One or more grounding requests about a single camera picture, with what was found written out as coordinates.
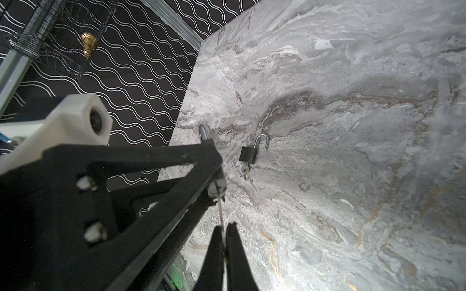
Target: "wire basket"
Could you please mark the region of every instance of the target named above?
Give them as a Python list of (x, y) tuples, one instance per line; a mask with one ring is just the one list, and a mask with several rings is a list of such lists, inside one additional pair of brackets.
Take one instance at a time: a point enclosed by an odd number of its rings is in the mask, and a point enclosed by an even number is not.
[(117, 0), (39, 1), (11, 49), (79, 80), (114, 13)]

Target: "white nut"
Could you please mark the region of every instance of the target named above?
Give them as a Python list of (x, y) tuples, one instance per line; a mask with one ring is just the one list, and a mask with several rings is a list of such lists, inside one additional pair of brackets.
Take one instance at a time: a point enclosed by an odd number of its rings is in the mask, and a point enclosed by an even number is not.
[(109, 238), (109, 234), (100, 221), (88, 227), (84, 233), (84, 239), (90, 244), (97, 243), (101, 240), (107, 240), (107, 238)]
[(76, 187), (78, 187), (79, 189), (81, 189), (83, 191), (86, 191), (86, 190), (89, 190), (89, 189), (91, 189), (92, 191), (97, 190), (96, 183), (88, 175), (86, 175), (84, 177), (81, 177), (81, 179), (79, 179), (76, 182)]

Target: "padlock shackle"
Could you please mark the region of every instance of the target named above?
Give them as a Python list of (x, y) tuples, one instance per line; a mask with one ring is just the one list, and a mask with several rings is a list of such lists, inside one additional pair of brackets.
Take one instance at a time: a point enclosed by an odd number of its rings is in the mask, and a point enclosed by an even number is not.
[(265, 140), (266, 140), (266, 143), (265, 143), (265, 150), (268, 150), (268, 144), (270, 143), (270, 137), (269, 137), (268, 134), (266, 134), (266, 133), (261, 133), (260, 135), (258, 135), (258, 136), (256, 137), (256, 143), (254, 144), (254, 148), (256, 149), (257, 146), (259, 145), (259, 143), (260, 143), (260, 138), (261, 138), (262, 136), (265, 137)]

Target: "marble surface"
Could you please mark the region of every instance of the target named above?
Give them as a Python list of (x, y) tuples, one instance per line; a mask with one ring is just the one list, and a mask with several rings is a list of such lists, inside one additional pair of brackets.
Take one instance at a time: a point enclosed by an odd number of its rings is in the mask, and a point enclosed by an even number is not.
[[(204, 41), (170, 145), (208, 127), (261, 290), (466, 289), (465, 13), (263, 0)], [(245, 181), (241, 147), (262, 132)], [(212, 208), (183, 248), (187, 276), (218, 223)]]

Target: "black backdrop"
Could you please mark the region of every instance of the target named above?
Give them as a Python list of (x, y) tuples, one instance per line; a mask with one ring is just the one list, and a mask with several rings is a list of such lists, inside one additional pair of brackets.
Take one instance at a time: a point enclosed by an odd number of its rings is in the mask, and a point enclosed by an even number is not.
[[(258, 0), (166, 0), (202, 38)], [(14, 0), (0, 20), (0, 32), (20, 33), (33, 0)], [(0, 46), (3, 60), (8, 48)], [(75, 81), (33, 62), (0, 122), (14, 121), (31, 96), (97, 93), (113, 118), (110, 146), (167, 146), (170, 142), (197, 52), (139, 0), (121, 0), (91, 64)], [(11, 148), (0, 143), (0, 153)], [(109, 190), (157, 180), (158, 170), (121, 174)]]

